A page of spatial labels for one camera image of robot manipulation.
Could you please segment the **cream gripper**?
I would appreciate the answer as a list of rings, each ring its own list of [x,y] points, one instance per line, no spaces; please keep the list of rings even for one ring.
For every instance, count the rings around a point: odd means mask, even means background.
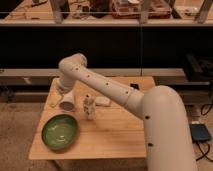
[[[56,81],[56,88],[60,94],[67,94],[69,89],[64,87],[59,80]],[[54,94],[50,99],[50,106],[54,108],[58,105],[58,103],[62,100],[62,96],[60,94]]]

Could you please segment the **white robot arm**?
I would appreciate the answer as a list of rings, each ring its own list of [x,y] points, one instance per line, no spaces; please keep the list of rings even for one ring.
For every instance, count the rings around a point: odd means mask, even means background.
[[[58,69],[61,93],[80,81],[144,122],[148,171],[198,171],[186,109],[174,89],[160,85],[141,92],[91,71],[81,53],[60,60]]]

